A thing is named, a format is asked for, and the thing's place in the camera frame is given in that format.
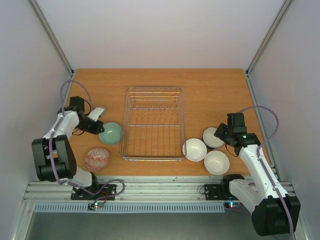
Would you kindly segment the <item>teal ceramic bowl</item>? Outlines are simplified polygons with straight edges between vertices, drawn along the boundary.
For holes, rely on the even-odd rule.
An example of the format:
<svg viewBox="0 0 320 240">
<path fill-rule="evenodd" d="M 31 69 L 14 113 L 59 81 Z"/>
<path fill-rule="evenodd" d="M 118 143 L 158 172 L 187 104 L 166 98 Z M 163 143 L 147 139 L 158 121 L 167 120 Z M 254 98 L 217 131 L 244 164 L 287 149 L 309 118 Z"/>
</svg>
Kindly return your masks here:
<svg viewBox="0 0 320 240">
<path fill-rule="evenodd" d="M 123 130 L 115 122 L 108 122 L 103 125 L 104 132 L 101 132 L 99 140 L 106 145 L 115 145 L 122 139 Z"/>
</svg>

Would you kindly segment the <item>red patterned bowl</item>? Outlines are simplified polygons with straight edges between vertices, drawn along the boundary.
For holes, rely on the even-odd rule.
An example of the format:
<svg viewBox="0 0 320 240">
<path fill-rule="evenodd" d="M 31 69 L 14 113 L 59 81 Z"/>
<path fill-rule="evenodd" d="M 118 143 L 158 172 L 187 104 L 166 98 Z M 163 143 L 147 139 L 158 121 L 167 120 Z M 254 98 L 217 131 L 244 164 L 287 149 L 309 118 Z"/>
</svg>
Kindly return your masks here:
<svg viewBox="0 0 320 240">
<path fill-rule="evenodd" d="M 91 172 L 97 172 L 105 169 L 110 162 L 110 154 L 103 147 L 91 149 L 85 157 L 85 166 Z"/>
</svg>

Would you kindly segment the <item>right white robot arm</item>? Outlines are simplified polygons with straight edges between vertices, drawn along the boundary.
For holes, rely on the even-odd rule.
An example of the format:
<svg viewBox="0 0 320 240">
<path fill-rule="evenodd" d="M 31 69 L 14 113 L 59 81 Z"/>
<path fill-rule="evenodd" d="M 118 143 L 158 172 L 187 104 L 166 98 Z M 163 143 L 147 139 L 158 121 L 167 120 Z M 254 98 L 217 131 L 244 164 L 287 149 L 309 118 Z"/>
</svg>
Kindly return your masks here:
<svg viewBox="0 0 320 240">
<path fill-rule="evenodd" d="M 252 177 L 240 174 L 222 178 L 220 191 L 225 198 L 236 197 L 251 214 L 254 230 L 259 236 L 288 234 L 293 238 L 301 203 L 276 178 L 263 153 L 255 133 L 248 133 L 241 112 L 227 114 L 227 124 L 221 123 L 214 136 L 234 148 Z"/>
</svg>

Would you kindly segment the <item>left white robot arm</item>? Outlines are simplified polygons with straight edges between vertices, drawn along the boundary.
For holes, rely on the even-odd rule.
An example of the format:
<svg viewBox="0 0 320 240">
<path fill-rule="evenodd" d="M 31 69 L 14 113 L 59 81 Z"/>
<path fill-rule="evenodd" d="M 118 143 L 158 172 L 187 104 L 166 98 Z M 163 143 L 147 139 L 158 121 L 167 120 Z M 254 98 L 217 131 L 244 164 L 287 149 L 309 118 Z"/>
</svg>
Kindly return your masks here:
<svg viewBox="0 0 320 240">
<path fill-rule="evenodd" d="M 105 108 L 92 108 L 85 113 L 85 100 L 79 96 L 71 97 L 69 106 L 62 106 L 57 119 L 42 138 L 32 141 L 31 148 L 37 178 L 42 182 L 56 182 L 81 189 L 89 199 L 96 199 L 101 187 L 93 172 L 77 167 L 70 138 L 75 129 L 98 135 L 105 131 L 99 120 Z"/>
</svg>

